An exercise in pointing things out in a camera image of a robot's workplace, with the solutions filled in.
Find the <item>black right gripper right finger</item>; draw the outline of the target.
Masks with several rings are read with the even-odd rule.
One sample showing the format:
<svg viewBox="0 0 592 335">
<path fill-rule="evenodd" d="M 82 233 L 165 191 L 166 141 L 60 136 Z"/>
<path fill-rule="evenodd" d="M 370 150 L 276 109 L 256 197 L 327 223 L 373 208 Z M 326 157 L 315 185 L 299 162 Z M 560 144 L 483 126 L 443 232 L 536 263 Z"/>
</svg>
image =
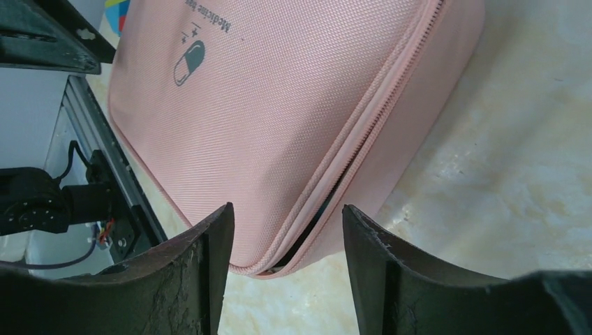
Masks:
<svg viewBox="0 0 592 335">
<path fill-rule="evenodd" d="M 342 211 L 361 334 L 590 334 L 591 272 L 502 279 L 453 265 Z"/>
</svg>

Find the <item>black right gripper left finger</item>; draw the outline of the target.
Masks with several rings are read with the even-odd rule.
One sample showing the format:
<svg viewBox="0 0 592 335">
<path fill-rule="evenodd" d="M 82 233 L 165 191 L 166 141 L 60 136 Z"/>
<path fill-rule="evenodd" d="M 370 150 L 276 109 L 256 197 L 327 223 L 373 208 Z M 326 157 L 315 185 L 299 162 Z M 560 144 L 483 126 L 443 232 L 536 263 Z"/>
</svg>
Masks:
<svg viewBox="0 0 592 335">
<path fill-rule="evenodd" d="M 95 275 L 1 268 L 2 334 L 216 334 L 235 228 L 227 203 L 189 230 Z"/>
</svg>

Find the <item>pink medicine case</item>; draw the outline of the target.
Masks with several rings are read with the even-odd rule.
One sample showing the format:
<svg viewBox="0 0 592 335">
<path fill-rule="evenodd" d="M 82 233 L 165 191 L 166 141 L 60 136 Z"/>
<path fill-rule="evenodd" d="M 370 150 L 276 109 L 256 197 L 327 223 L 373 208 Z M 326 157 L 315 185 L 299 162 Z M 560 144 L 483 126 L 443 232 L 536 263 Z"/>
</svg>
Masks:
<svg viewBox="0 0 592 335">
<path fill-rule="evenodd" d="M 132 1 L 108 112 L 187 225 L 235 211 L 230 270 L 277 278 L 376 214 L 478 43 L 483 1 Z"/>
</svg>

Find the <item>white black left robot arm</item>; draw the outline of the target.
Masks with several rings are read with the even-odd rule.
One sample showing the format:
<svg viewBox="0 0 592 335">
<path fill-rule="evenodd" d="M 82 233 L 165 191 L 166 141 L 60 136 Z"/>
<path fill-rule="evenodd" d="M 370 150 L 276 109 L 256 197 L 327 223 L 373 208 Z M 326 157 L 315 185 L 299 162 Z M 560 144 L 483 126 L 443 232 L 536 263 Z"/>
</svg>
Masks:
<svg viewBox="0 0 592 335">
<path fill-rule="evenodd" d="M 69 1 L 2 1 L 1 66 L 97 75 L 115 48 Z M 40 230 L 65 233 L 72 225 L 113 217 L 116 184 L 102 161 L 91 163 L 77 141 L 62 174 L 37 167 L 1 170 L 1 235 Z"/>
</svg>

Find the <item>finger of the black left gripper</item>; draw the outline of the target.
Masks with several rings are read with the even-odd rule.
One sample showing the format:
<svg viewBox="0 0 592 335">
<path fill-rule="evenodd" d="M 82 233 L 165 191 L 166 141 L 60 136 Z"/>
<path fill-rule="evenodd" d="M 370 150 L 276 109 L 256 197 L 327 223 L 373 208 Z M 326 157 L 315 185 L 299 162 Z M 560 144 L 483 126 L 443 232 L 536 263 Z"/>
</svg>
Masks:
<svg viewBox="0 0 592 335">
<path fill-rule="evenodd" d="M 70 1 L 2 1 L 1 66 L 97 75 L 115 48 Z"/>
</svg>

